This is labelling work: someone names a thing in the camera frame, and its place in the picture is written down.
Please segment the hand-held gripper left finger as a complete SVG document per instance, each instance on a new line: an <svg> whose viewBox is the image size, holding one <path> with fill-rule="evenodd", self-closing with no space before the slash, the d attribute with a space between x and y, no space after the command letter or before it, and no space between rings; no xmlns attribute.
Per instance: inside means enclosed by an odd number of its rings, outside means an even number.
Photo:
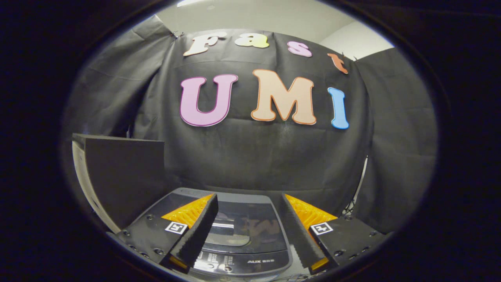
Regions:
<svg viewBox="0 0 501 282"><path fill-rule="evenodd" d="M195 265L218 214L218 197L169 194L118 232L120 243L155 266L186 273Z"/></svg>

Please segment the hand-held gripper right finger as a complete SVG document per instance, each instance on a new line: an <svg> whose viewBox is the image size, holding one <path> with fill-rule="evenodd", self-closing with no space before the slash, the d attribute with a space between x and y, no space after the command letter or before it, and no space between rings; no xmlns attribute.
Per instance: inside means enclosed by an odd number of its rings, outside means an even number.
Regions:
<svg viewBox="0 0 501 282"><path fill-rule="evenodd" d="M303 268L312 275L352 264L388 237L353 216L334 216L285 193L280 216Z"/></svg>

